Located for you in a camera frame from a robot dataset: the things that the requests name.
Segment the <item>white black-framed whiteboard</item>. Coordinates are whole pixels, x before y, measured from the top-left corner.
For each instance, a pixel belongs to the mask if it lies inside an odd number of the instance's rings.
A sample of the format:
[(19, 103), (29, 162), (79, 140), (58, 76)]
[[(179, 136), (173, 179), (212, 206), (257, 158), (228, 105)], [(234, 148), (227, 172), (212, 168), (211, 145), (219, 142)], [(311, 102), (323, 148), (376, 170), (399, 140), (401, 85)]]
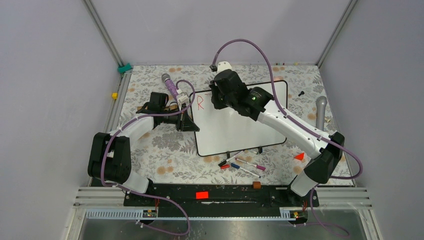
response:
[(238, 152), (258, 147), (283, 144), (286, 137), (271, 127), (239, 115), (232, 108), (217, 110), (212, 102), (212, 91), (195, 93), (191, 107), (197, 154), (201, 157)]

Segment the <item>red marker cap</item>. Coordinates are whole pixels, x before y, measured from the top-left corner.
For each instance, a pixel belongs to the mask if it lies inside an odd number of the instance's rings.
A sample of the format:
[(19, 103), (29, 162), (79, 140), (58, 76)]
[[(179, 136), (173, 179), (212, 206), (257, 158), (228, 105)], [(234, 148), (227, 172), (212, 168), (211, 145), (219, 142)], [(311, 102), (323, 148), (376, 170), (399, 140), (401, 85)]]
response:
[(230, 167), (230, 165), (229, 164), (225, 164), (225, 165), (222, 165), (221, 167), (220, 167), (220, 169), (221, 170), (224, 170), (224, 169), (227, 169), (227, 168), (229, 168)]

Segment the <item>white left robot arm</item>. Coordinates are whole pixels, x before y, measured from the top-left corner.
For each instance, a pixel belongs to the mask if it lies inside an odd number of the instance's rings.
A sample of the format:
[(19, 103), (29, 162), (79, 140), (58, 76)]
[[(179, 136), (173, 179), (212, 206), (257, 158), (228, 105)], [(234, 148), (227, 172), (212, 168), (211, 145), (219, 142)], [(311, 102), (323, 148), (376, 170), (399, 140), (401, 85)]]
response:
[(167, 94), (152, 92), (129, 122), (107, 133), (98, 132), (93, 137), (88, 175), (108, 186), (136, 192), (136, 199), (144, 206), (152, 204), (155, 192), (149, 188), (149, 179), (132, 169), (132, 145), (161, 124), (174, 125), (179, 132), (200, 130), (188, 114), (192, 101), (187, 94), (180, 94), (175, 105), (169, 106), (168, 101)]

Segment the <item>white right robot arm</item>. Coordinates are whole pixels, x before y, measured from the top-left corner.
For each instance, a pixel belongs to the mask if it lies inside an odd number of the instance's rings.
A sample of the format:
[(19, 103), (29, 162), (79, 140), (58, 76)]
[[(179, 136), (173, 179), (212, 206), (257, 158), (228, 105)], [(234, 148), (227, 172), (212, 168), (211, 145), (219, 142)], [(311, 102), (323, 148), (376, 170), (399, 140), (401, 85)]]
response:
[(286, 198), (291, 205), (301, 205), (313, 187), (328, 182), (343, 156), (340, 148), (345, 137), (341, 133), (330, 134), (307, 124), (282, 107), (275, 93), (261, 87), (249, 88), (231, 69), (218, 73), (208, 86), (215, 109), (232, 108), (241, 116), (271, 127), (310, 157), (306, 167), (289, 184)]

